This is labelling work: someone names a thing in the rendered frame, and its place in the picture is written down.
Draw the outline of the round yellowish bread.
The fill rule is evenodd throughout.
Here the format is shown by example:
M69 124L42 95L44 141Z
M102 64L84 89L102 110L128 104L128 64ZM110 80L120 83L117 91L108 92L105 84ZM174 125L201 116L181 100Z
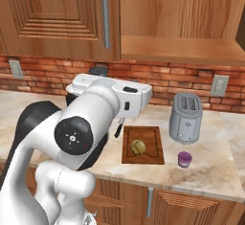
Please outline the round yellowish bread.
M135 155L141 155L145 153L145 143L142 140L134 140L130 144L130 150Z

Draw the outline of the brown wooden cutting board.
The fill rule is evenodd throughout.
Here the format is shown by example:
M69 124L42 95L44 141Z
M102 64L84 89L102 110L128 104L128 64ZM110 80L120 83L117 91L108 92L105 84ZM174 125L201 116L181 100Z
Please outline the brown wooden cutting board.
M134 140L145 143L145 153L135 155L130 150ZM163 165L165 163L160 129L158 126L125 126L122 140L122 162L124 164Z

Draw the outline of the wooden base cabinet door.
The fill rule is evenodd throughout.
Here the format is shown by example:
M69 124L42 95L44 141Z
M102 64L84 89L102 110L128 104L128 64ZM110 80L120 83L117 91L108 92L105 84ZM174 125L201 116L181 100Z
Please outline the wooden base cabinet door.
M98 225L144 225L146 195L146 187L97 179L84 203Z
M156 190L151 225L226 225L234 205L233 201Z

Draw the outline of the silver toaster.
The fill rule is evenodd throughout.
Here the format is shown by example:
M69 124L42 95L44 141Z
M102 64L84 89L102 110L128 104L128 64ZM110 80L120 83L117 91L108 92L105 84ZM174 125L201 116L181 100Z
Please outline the silver toaster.
M169 136L183 145L199 139L203 107L200 98L192 93L177 93L169 118Z

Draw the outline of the purple jam jar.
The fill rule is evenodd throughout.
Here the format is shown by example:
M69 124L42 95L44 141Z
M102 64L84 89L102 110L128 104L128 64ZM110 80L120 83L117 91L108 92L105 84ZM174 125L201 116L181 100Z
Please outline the purple jam jar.
M178 165L181 168L186 169L190 165L191 161L192 161L192 156L190 153L186 151L181 151L178 154Z

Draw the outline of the grey wall outlet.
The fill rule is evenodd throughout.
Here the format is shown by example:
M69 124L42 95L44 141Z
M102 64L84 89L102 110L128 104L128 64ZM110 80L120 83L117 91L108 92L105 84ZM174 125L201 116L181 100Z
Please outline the grey wall outlet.
M15 79L23 79L23 72L21 69L21 65L18 60L9 60L9 64L11 67L11 73Z
M211 95L217 97L224 97L229 78L229 76L215 75L212 80Z

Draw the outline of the black appliance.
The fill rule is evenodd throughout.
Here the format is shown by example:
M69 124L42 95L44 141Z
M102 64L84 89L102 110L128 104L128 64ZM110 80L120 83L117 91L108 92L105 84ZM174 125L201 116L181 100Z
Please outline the black appliance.
M108 73L108 69L104 67L92 67L89 70L90 75L106 77Z

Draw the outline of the wooden open cabinet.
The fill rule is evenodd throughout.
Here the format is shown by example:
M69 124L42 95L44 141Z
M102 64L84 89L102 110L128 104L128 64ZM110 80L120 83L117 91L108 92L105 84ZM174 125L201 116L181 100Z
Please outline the wooden open cabinet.
M245 0L121 0L122 58L245 66Z

